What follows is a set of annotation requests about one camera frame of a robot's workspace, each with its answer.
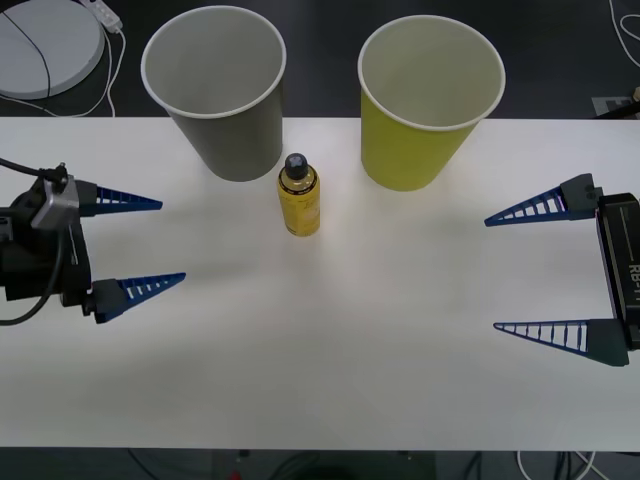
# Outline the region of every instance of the black cap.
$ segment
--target black cap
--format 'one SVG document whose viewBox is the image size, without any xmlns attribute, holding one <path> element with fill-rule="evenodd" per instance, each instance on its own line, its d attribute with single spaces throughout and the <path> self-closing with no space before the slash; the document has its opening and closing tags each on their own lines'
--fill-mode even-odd
<svg viewBox="0 0 640 480">
<path fill-rule="evenodd" d="M 284 161 L 284 172 L 291 180 L 301 180 L 309 173 L 307 159 L 301 153 L 292 153 Z"/>
</svg>

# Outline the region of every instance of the label on can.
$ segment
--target label on can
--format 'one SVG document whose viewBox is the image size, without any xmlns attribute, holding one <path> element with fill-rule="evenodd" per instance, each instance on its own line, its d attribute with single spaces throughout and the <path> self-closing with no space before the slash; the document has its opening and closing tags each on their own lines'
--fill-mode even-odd
<svg viewBox="0 0 640 480">
<path fill-rule="evenodd" d="M 320 179 L 317 173 L 311 187 L 303 192 L 288 189 L 278 176 L 278 196 L 287 230 L 299 237 L 307 237 L 318 230 L 320 227 Z"/>
</svg>

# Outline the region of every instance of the gray paper cup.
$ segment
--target gray paper cup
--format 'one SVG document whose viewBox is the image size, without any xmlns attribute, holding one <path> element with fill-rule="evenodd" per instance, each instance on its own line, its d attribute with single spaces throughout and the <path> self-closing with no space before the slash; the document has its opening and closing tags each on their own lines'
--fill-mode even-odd
<svg viewBox="0 0 640 480">
<path fill-rule="evenodd" d="M 226 180 L 267 173 L 282 152 L 282 75 L 276 28 L 244 8 L 183 13 L 151 37 L 142 82 L 209 169 Z"/>
</svg>

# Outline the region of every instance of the white cable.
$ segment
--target white cable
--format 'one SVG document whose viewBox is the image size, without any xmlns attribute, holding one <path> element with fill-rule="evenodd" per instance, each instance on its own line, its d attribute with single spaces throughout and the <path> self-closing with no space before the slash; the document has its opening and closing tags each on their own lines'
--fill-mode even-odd
<svg viewBox="0 0 640 480">
<path fill-rule="evenodd" d="M 18 100 L 17 98 L 5 97 L 4 95 L 0 95 L 0 98 L 2 98 L 3 100 L 6 100 L 8 102 L 19 103 L 21 105 L 26 105 L 27 107 L 37 108 L 38 110 L 43 111 L 43 112 L 51 115 L 52 117 L 78 118 L 78 117 L 84 117 L 86 115 L 89 115 L 91 112 L 93 112 L 98 107 L 98 105 L 100 105 L 102 103 L 102 100 L 104 100 L 105 95 L 107 95 L 108 90 L 109 90 L 109 86 L 112 83 L 111 82 L 111 64 L 112 64 L 111 42 L 109 41 L 109 35 L 107 35 L 107 32 L 104 29 L 102 30 L 102 33 L 104 35 L 105 40 L 107 41 L 107 52 L 109 53 L 109 70 L 107 71 L 107 84 L 105 85 L 104 92 L 102 92 L 102 96 L 100 97 L 100 100 L 98 100 L 98 102 L 93 107 L 91 107 L 91 109 L 87 110 L 84 113 L 78 113 L 78 114 L 75 114 L 75 115 L 58 115 L 56 113 L 53 113 L 50 110 L 47 110 L 46 108 L 39 107 L 38 105 L 35 105 L 33 103 L 25 102 L 24 100 Z M 111 116 L 115 117 L 115 110 L 113 109 L 113 105 L 111 105 Z"/>
<path fill-rule="evenodd" d="M 622 35 L 620 35 L 620 30 L 618 30 L 618 22 L 616 22 L 616 15 L 613 11 L 613 0 L 609 0 L 609 8 L 611 9 L 611 21 L 613 22 L 613 28 L 616 31 L 616 35 L 618 36 L 618 40 L 620 40 L 620 45 L 622 45 L 622 48 L 624 49 L 624 53 L 627 54 L 627 57 L 629 57 L 629 60 L 631 60 L 633 63 L 635 63 L 635 65 L 637 67 L 640 68 L 640 62 L 638 62 L 635 58 L 633 58 L 631 56 L 631 54 L 629 53 L 629 50 L 627 50 L 627 46 L 624 44 L 624 40 L 622 40 Z M 624 30 L 624 32 L 629 35 L 632 38 L 635 38 L 636 40 L 640 41 L 640 37 L 638 37 L 637 35 L 634 35 L 633 33 L 631 33 L 629 30 L 626 29 L 626 27 L 622 24 L 623 20 L 625 18 L 629 18 L 629 17 L 640 17 L 640 15 L 625 15 L 624 17 L 622 17 L 620 19 L 620 27 Z"/>
<path fill-rule="evenodd" d="M 518 468 L 520 469 L 520 473 L 526 480 L 531 480 L 531 477 L 527 475 L 527 472 L 524 471 L 524 467 L 522 466 L 522 456 L 520 455 L 520 450 L 516 453 L 516 459 L 518 460 Z"/>
<path fill-rule="evenodd" d="M 589 457 L 589 461 L 587 462 L 587 466 L 584 467 L 584 470 L 582 471 L 582 473 L 580 475 L 578 475 L 576 478 L 574 478 L 573 480 L 582 480 L 584 477 L 587 476 L 587 473 L 589 473 L 589 470 L 591 470 L 593 468 L 593 460 L 596 458 L 596 452 L 591 452 L 591 456 Z"/>
<path fill-rule="evenodd" d="M 575 452 L 575 453 L 576 453 L 576 455 L 578 455 L 578 456 L 580 457 L 580 459 L 581 459 L 584 463 L 587 463 L 587 462 L 588 462 L 588 460 L 586 459 L 586 457 L 585 457 L 584 455 L 582 455 L 580 452 Z M 608 478 L 604 473 L 602 473 L 600 470 L 598 470 L 598 469 L 596 468 L 596 466 L 595 466 L 595 465 L 593 465 L 593 463 L 591 464 L 591 470 L 593 470 L 593 471 L 595 472 L 595 474 L 596 474 L 596 475 L 598 475 L 602 480 L 609 480 L 609 478 Z"/>
<path fill-rule="evenodd" d="M 522 452 L 520 452 L 520 450 L 518 450 L 518 452 L 516 453 L 516 460 L 518 461 L 518 468 L 520 469 L 520 473 L 522 474 L 522 476 L 526 479 L 526 480 L 531 480 L 531 477 L 529 475 L 527 475 L 527 472 L 524 471 L 524 467 L 522 466 Z M 582 456 L 582 454 L 578 453 L 578 455 L 587 463 L 587 466 L 584 467 L 584 470 L 582 471 L 582 473 L 580 473 L 580 475 L 578 475 L 576 478 L 574 478 L 573 480 L 582 480 L 587 473 L 589 473 L 589 470 L 591 470 L 593 468 L 593 471 L 596 472 L 595 467 L 593 466 L 593 459 L 596 458 L 596 452 L 591 452 L 591 456 L 589 457 L 589 460 L 587 460 L 586 458 L 584 458 Z"/>
<path fill-rule="evenodd" d="M 120 72 L 120 65 L 122 64 L 122 58 L 124 57 L 124 50 L 127 48 L 127 39 L 124 36 L 124 33 L 119 28 L 116 29 L 116 33 L 122 37 L 122 50 L 120 51 L 120 58 L 118 59 L 118 63 L 116 65 L 116 70 L 113 72 L 113 78 L 111 79 L 111 83 L 109 83 L 107 87 L 107 100 L 109 101 L 109 105 L 111 106 L 111 116 L 116 116 L 116 108 L 113 106 L 113 100 L 111 100 L 111 87 L 116 81 L 118 77 L 118 73 Z"/>
</svg>

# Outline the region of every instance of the paper cup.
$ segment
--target paper cup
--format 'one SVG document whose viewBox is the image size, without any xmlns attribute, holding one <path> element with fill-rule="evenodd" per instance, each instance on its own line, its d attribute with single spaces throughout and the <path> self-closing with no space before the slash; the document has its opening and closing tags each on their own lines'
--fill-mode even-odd
<svg viewBox="0 0 640 480">
<path fill-rule="evenodd" d="M 213 6 L 169 20 L 142 54 L 142 81 L 216 175 L 247 181 L 282 152 L 278 30 L 244 8 Z"/>
<path fill-rule="evenodd" d="M 480 33 L 444 17 L 387 23 L 358 59 L 362 164 L 393 190 L 416 190 L 442 170 L 505 87 L 500 55 Z"/>
</svg>

